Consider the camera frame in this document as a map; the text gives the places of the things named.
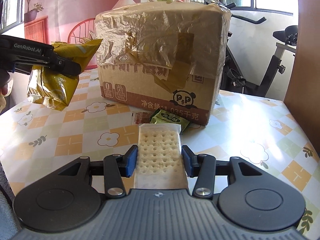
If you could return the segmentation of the person's left hand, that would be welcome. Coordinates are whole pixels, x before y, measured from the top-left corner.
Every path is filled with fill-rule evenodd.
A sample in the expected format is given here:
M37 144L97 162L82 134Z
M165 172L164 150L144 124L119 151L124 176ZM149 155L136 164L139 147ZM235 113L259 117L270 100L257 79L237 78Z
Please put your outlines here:
M7 96L8 94L8 82L10 81L9 77L1 77L1 83L0 83L0 89L1 89L1 94L3 96Z

